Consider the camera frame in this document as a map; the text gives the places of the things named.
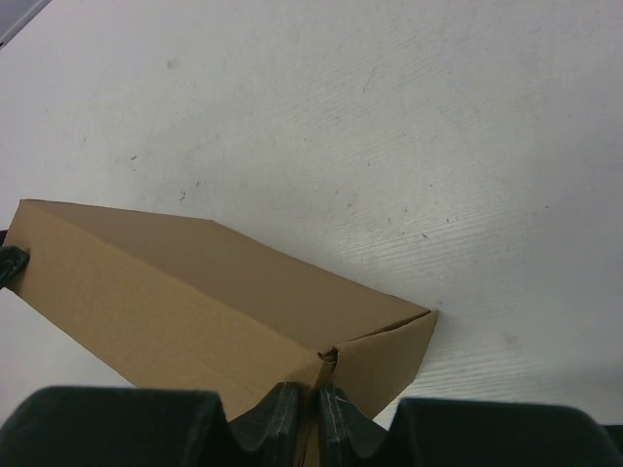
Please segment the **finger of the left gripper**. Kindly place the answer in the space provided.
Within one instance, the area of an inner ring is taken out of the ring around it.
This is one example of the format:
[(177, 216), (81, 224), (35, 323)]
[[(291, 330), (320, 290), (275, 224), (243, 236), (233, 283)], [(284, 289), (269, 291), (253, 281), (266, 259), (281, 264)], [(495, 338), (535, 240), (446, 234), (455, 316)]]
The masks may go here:
[(0, 289), (7, 287), (26, 268), (30, 259), (26, 251), (5, 244), (7, 233), (7, 230), (1, 231)]

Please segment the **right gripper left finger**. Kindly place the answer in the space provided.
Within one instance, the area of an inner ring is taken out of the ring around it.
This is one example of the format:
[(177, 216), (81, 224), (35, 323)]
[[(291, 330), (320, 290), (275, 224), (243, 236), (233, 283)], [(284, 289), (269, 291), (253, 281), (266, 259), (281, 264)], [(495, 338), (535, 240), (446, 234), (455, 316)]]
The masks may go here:
[(51, 386), (1, 427), (4, 466), (290, 466), (298, 388), (228, 420), (211, 391)]

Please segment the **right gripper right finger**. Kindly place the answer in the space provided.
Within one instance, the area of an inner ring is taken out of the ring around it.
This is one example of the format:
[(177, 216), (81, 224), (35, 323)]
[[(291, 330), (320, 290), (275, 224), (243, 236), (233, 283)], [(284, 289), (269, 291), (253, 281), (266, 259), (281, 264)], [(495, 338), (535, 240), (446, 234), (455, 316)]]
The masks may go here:
[(405, 398), (388, 429), (319, 393), (323, 466), (619, 466), (622, 428), (569, 407)]

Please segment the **brown cardboard box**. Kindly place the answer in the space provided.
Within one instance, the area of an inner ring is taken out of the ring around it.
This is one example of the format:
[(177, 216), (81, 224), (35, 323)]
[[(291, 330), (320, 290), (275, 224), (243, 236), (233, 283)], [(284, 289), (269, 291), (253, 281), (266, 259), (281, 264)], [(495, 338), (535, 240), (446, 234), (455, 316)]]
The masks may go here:
[(335, 383), (368, 415), (415, 378), (433, 310), (215, 222), (25, 199), (10, 287), (138, 387), (211, 389), (236, 417), (282, 381)]

